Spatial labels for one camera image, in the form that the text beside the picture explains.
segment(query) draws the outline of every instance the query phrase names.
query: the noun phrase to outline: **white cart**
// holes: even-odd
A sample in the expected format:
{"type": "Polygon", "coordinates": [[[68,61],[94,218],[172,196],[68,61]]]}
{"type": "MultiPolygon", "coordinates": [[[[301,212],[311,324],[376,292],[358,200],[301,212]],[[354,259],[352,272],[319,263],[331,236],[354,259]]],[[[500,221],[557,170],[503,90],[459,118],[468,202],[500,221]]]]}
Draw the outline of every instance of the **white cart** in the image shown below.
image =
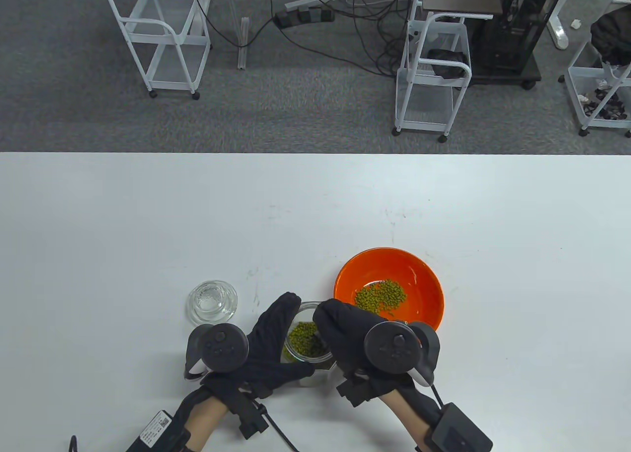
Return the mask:
{"type": "MultiPolygon", "coordinates": [[[[152,98],[158,95],[154,89],[179,89],[191,92],[192,98],[198,100],[197,88],[212,48],[207,23],[199,13],[198,2],[138,0],[129,17],[121,17],[114,1],[107,1],[149,95],[152,98]],[[134,43],[158,45],[146,72],[134,43]]],[[[207,11],[210,0],[199,1],[207,11]]]]}
{"type": "MultiPolygon", "coordinates": [[[[615,8],[631,4],[631,0],[611,0],[607,3],[606,7],[602,11],[601,15],[606,14],[615,8]]],[[[583,51],[587,46],[591,46],[591,35],[589,35],[582,43],[581,47],[574,55],[572,62],[570,63],[567,71],[559,78],[559,82],[565,82],[570,92],[570,98],[574,105],[576,116],[581,123],[581,129],[579,135],[586,137],[590,134],[589,127],[601,127],[601,128],[626,128],[627,132],[625,136],[631,138],[631,119],[613,120],[600,118],[599,114],[602,109],[607,105],[607,102],[617,94],[620,100],[625,105],[625,111],[628,115],[631,115],[631,65],[617,70],[612,69],[607,63],[602,63],[601,68],[597,67],[578,67],[576,63],[581,57],[583,51]],[[587,93],[594,91],[604,82],[611,87],[607,92],[604,99],[593,113],[588,116],[583,108],[583,103],[579,96],[585,96],[587,93]]]]}
{"type": "Polygon", "coordinates": [[[441,132],[438,142],[444,143],[471,82],[471,55],[464,19],[491,20],[493,15],[430,12],[425,20],[417,20],[421,8],[422,0],[414,0],[396,75],[392,135],[400,135],[403,128],[441,132]],[[455,18],[457,22],[439,21],[444,18],[455,18]],[[464,53],[467,62],[428,59],[431,49],[464,53]],[[435,73],[433,65],[462,69],[462,77],[444,79],[435,73]]]}

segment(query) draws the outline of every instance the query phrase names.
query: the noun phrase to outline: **gray power strip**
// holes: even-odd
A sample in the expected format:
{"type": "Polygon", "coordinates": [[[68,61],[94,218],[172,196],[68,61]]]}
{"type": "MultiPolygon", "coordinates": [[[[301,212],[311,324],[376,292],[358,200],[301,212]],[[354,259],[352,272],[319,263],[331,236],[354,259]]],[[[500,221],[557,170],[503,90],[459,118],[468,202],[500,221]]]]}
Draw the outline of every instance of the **gray power strip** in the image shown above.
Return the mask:
{"type": "Polygon", "coordinates": [[[289,3],[284,4],[284,10],[286,12],[291,12],[292,10],[297,10],[302,6],[321,6],[322,2],[326,3],[330,0],[296,0],[291,1],[289,3]]]}

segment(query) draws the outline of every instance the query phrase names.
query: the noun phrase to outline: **cart wheel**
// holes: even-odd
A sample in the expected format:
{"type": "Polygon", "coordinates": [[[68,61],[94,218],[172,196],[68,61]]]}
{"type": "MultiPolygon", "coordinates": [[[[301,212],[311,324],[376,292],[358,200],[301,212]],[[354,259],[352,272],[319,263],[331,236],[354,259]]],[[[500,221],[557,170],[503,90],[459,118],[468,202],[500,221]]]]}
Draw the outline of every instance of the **cart wheel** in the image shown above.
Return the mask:
{"type": "Polygon", "coordinates": [[[534,80],[525,80],[521,82],[521,87],[525,91],[530,91],[530,89],[533,89],[535,87],[536,83],[537,82],[534,80]]]}

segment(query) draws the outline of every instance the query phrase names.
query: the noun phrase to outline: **forearm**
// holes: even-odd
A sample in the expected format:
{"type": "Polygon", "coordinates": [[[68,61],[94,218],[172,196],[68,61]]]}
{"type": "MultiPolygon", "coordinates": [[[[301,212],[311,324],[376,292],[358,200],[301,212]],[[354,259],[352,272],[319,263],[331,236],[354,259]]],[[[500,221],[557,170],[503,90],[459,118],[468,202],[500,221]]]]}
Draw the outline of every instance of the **forearm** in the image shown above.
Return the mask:
{"type": "Polygon", "coordinates": [[[412,439],[417,443],[421,452],[431,452],[425,445],[424,437],[430,430],[428,423],[424,422],[417,415],[412,407],[406,403],[401,393],[395,389],[387,395],[379,396],[379,398],[392,410],[399,418],[403,427],[409,432],[412,439]]]}
{"type": "Polygon", "coordinates": [[[225,404],[217,398],[209,398],[195,405],[184,427],[191,432],[186,447],[192,452],[201,452],[210,434],[228,412],[225,404]]]}

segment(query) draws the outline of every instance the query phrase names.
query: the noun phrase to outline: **hand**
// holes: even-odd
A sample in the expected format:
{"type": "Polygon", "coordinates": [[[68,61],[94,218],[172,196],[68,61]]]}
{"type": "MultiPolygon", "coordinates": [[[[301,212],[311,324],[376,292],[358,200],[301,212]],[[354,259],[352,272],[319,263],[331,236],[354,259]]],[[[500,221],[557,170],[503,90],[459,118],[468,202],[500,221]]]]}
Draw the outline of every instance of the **hand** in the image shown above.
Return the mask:
{"type": "Polygon", "coordinates": [[[414,387],[412,377],[407,373],[385,373],[366,357],[363,339],[373,326],[386,321],[383,317],[337,299],[328,299],[315,310],[314,321],[345,376],[351,378],[364,373],[369,377],[371,398],[390,393],[400,386],[414,387]]]}
{"type": "Polygon", "coordinates": [[[245,386],[252,389],[255,396],[264,397],[287,382],[313,375],[313,364],[280,362],[282,346],[298,308],[300,297],[291,292],[275,300],[247,336],[249,352],[245,363],[229,373],[209,373],[201,384],[211,389],[219,399],[220,390],[226,386],[230,393],[245,386]]]}
{"type": "MultiPolygon", "coordinates": [[[[410,411],[414,411],[425,424],[434,427],[440,419],[440,409],[431,398],[417,392],[412,377],[407,373],[392,375],[378,370],[366,357],[363,339],[373,326],[385,320],[381,316],[342,303],[337,299],[324,301],[314,313],[318,332],[331,349],[338,366],[349,380],[356,385],[361,385],[358,389],[360,391],[358,396],[351,399],[347,395],[353,406],[372,398],[381,397],[397,416],[402,418],[406,416],[406,409],[393,407],[399,402],[398,398],[401,398],[409,405],[410,411]],[[366,381],[362,383],[362,380],[356,377],[357,374],[368,376],[367,385],[366,381]],[[397,400],[392,399],[391,393],[395,390],[394,398],[397,400]]],[[[413,420],[404,421],[404,423],[406,427],[410,424],[416,427],[413,420]]]]}

